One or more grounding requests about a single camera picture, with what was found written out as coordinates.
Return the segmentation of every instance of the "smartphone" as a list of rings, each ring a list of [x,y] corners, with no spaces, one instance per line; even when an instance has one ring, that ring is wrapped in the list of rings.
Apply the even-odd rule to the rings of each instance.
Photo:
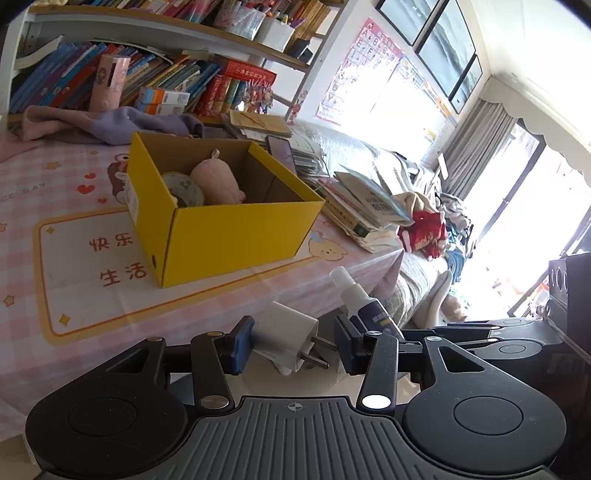
[[[294,154],[291,151],[289,140],[269,135],[267,136],[267,150],[273,158],[279,160],[279,162],[289,168],[294,175],[297,175]]]

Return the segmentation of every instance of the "pink plush toy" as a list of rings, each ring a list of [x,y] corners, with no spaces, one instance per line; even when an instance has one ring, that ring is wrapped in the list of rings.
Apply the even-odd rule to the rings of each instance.
[[[229,165],[220,160],[219,155],[219,150],[214,150],[211,158],[199,163],[191,172],[191,180],[203,192],[205,205],[235,205],[244,202],[246,195],[238,187]]]

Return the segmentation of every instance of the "tablecloth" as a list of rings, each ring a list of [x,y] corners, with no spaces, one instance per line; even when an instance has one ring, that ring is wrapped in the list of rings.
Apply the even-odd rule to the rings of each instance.
[[[153,288],[155,279],[132,224],[127,228],[127,153],[127,147],[52,142],[0,164],[0,441],[22,433],[41,398],[146,337],[174,345],[208,330],[229,331],[272,300],[317,317],[342,304],[328,275],[334,267],[344,265],[371,291],[401,253],[370,254],[319,216],[295,259],[186,284],[174,301],[164,292],[139,314],[130,289],[142,281]],[[109,231],[102,241],[92,231],[96,219]],[[95,251],[105,242],[117,251],[120,266],[107,268],[116,277],[103,275],[102,264],[81,265],[83,247]],[[109,283],[113,278],[118,285]],[[69,283],[76,288],[62,312]],[[94,293],[113,287],[127,289],[112,295],[127,313],[103,322],[111,313],[104,313],[104,295]],[[102,316],[93,317],[99,310]]]

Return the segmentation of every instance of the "yellow box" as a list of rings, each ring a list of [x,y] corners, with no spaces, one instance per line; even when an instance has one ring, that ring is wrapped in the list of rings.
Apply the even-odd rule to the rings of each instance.
[[[177,207],[162,174],[188,175],[216,148],[246,193],[246,202]],[[127,174],[129,211],[161,287],[293,257],[324,203],[248,140],[136,133]]]

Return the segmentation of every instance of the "bottle cap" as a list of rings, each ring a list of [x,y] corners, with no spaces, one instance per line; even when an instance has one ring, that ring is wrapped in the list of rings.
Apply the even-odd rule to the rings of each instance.
[[[344,292],[347,288],[355,285],[355,280],[349,275],[345,267],[336,267],[330,272],[330,279],[340,292]]]

